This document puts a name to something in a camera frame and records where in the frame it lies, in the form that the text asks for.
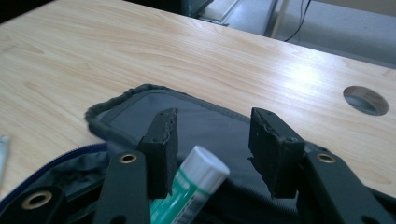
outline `wood grain surface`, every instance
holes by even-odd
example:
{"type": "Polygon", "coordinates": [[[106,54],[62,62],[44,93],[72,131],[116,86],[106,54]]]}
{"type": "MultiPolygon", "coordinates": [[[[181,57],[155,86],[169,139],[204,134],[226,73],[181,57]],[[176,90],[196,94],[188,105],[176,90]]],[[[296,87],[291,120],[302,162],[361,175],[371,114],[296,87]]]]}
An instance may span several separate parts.
{"type": "Polygon", "coordinates": [[[277,113],[396,197],[396,71],[120,0],[56,1],[0,26],[0,134],[10,155],[0,198],[68,150],[101,142],[86,110],[144,83],[249,116],[277,113]],[[369,116],[343,91],[364,86],[389,112],[369,116]]]}

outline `green and white tube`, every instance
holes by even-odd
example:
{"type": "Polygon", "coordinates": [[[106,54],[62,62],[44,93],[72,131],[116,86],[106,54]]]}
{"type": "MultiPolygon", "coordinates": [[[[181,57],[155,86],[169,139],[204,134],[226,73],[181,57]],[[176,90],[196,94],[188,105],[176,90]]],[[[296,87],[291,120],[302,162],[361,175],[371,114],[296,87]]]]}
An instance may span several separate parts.
{"type": "Polygon", "coordinates": [[[172,196],[152,202],[151,223],[191,223],[229,174],[224,162],[195,146],[177,170],[172,196]]]}

